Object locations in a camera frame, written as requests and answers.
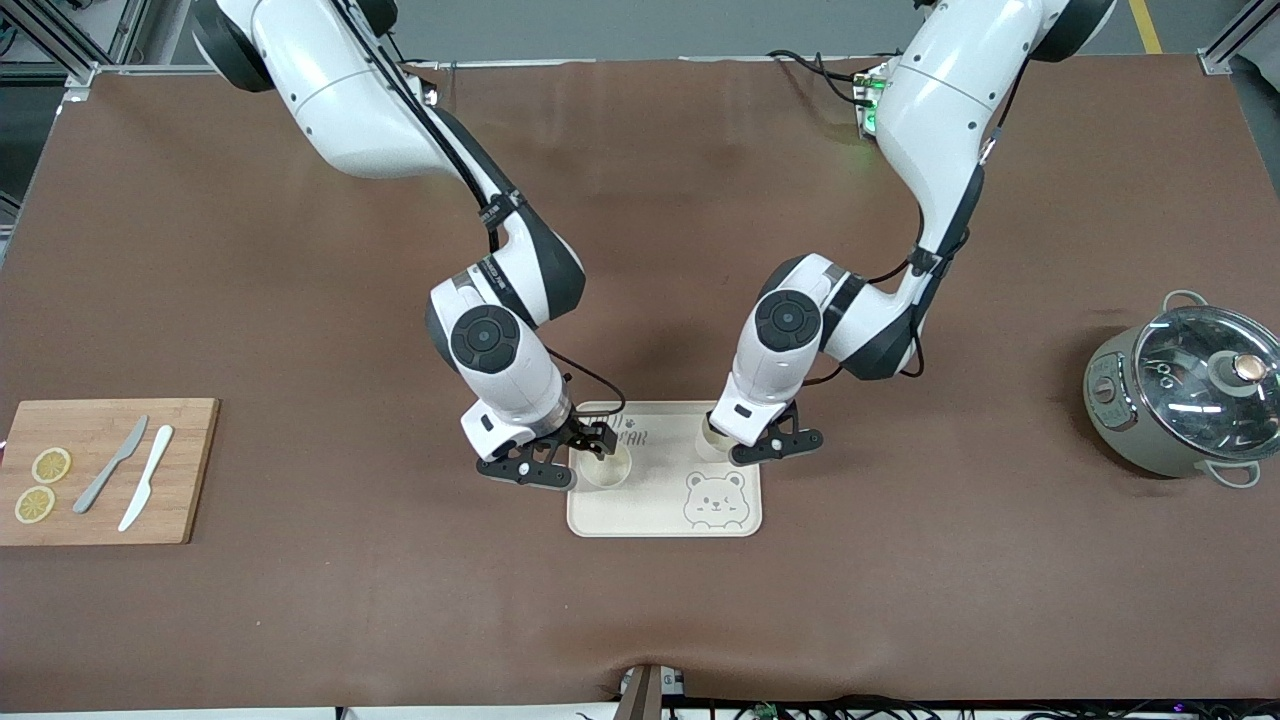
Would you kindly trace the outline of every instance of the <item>pot control panel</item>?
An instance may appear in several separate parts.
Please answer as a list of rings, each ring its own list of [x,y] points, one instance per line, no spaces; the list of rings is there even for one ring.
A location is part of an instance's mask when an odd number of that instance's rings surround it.
[[[1124,352],[1096,357],[1084,378],[1089,410],[1110,430],[1123,432],[1138,424],[1138,406],[1124,382]]]

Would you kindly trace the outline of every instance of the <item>white tray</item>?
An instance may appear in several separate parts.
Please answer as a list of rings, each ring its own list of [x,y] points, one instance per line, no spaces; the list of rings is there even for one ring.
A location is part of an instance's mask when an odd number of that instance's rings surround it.
[[[611,402],[584,402],[604,410]],[[591,538],[744,538],[760,529],[760,468],[709,462],[698,452],[703,418],[713,402],[627,402],[605,420],[631,452],[631,473],[600,489],[579,477],[566,516],[575,534]],[[570,451],[568,466],[582,462]]]

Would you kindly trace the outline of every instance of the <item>cutting board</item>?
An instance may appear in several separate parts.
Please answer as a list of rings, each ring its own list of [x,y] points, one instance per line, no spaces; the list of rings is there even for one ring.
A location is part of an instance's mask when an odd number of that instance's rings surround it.
[[[72,511],[76,498],[106,466],[137,424],[148,415],[142,443],[120,462],[93,507]],[[0,461],[0,546],[161,544],[191,539],[200,484],[214,438],[218,401],[207,397],[140,400],[32,400],[18,405]],[[151,500],[133,525],[124,516],[160,425],[173,425],[173,439],[151,477]],[[47,487],[56,493],[44,520],[24,525],[14,506],[27,488],[40,484],[31,464],[42,451],[70,452],[70,471]]]

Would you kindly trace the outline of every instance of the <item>pot lid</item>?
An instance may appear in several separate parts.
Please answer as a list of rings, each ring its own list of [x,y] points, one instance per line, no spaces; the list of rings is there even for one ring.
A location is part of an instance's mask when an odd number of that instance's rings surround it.
[[[1143,328],[1134,357],[1143,402],[1184,443],[1242,462],[1280,450],[1280,342],[1262,325],[1176,307]]]

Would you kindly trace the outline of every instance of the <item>knife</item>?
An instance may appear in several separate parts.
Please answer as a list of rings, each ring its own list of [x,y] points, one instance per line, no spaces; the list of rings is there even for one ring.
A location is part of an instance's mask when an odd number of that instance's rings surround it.
[[[133,455],[133,451],[138,448],[138,443],[142,442],[142,433],[146,430],[147,416],[143,415],[138,418],[138,424],[133,425],[133,432],[129,433],[129,437],[124,438],[124,445],[120,446],[120,450],[115,451],[115,457],[106,464],[106,468],[102,468],[102,471],[97,474],[97,478],[95,478],[93,482],[84,488],[84,492],[76,498],[76,505],[72,506],[73,511],[83,515],[88,512],[90,507],[93,507],[93,501],[96,501],[99,493],[102,492],[102,487],[106,486],[108,478],[110,478],[111,473],[115,471],[115,466]]]
[[[169,438],[173,437],[173,425],[160,425],[156,430],[156,439],[151,443],[151,456],[147,457],[147,466],[142,470],[142,479],[138,480],[138,489],[133,491],[133,500],[129,501],[129,509],[124,511],[124,519],[120,520],[120,527],[116,528],[119,532],[129,529],[129,525],[138,519],[138,514],[146,507],[147,500],[151,498],[151,475],[156,471],[156,465],[160,464],[160,457],[164,455],[166,447],[169,447]]]

